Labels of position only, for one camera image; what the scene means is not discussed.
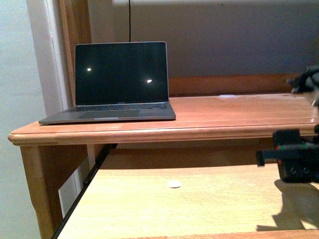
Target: wooden panel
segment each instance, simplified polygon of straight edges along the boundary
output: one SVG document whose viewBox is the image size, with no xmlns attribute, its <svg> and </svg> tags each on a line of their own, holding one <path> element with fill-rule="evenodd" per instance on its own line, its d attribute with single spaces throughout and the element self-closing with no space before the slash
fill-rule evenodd
<svg viewBox="0 0 319 239">
<path fill-rule="evenodd" d="M 283 183 L 276 164 L 219 167 L 227 164 L 223 149 L 190 150 L 140 149 L 133 150 L 134 156 L 131 149 L 111 151 L 59 238 L 229 236 L 222 233 L 245 238 L 249 233 L 319 227 L 316 184 Z M 232 148 L 225 154 L 240 155 Z M 182 186 L 169 188 L 172 179 Z M 294 238 L 298 233 L 318 235 L 317 231 L 283 235 Z M 272 233 L 261 235 L 268 238 Z"/>
<path fill-rule="evenodd" d="M 287 78 L 297 74 L 194 76 L 169 79 L 169 96 L 212 96 L 290 92 Z"/>
<path fill-rule="evenodd" d="M 176 120 L 46 126 L 35 122 L 13 131 L 9 140 L 48 145 L 264 138 L 286 128 L 313 135 L 319 123 L 318 109 L 310 106 L 306 94 L 177 97 L 171 104 Z"/>
<path fill-rule="evenodd" d="M 90 17 L 87 0 L 60 0 L 66 57 L 72 101 L 75 104 L 75 45 L 91 43 Z"/>
<path fill-rule="evenodd" d="M 21 154 L 41 238 L 49 239 L 62 222 L 58 190 L 87 157 L 86 146 L 21 147 Z"/>
</svg>

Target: laptop trackpad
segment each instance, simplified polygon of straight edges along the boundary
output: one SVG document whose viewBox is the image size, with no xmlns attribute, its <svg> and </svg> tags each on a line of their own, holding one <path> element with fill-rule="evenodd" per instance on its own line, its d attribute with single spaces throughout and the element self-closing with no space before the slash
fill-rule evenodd
<svg viewBox="0 0 319 239">
<path fill-rule="evenodd" d="M 138 117 L 140 110 L 128 111 L 91 111 L 81 115 L 78 119 L 108 119 Z"/>
</svg>

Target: grey wall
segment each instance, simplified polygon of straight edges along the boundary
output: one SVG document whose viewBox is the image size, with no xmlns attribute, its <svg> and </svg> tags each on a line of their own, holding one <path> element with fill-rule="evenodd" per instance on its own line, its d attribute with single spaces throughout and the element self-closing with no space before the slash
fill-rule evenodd
<svg viewBox="0 0 319 239">
<path fill-rule="evenodd" d="M 25 0 L 0 1 L 0 238 L 40 238 L 18 147 L 9 133 L 45 117 Z"/>
<path fill-rule="evenodd" d="M 128 41 L 128 1 L 89 2 L 93 41 Z M 299 72 L 318 62 L 318 12 L 318 0 L 132 0 L 132 41 L 166 41 L 173 77 Z"/>
<path fill-rule="evenodd" d="M 0 1 L 1 239 L 40 238 L 19 147 L 7 136 L 71 103 L 58 6 L 58 0 Z M 72 175 L 60 190 L 64 213 L 81 190 L 78 181 Z"/>
</svg>

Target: cable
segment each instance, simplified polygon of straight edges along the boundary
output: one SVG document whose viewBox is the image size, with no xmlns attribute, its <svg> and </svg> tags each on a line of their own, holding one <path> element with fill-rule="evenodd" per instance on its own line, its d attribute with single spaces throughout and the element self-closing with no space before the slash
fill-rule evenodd
<svg viewBox="0 0 319 239">
<path fill-rule="evenodd" d="M 129 42 L 131 42 L 131 0 L 129 0 Z"/>
</svg>

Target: laptop screen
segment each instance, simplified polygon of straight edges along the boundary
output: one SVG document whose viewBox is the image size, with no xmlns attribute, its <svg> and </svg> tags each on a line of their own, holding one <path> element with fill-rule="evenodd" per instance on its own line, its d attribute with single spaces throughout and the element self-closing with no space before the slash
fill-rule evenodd
<svg viewBox="0 0 319 239">
<path fill-rule="evenodd" d="M 165 42 L 75 47 L 76 105 L 168 101 Z"/>
</svg>

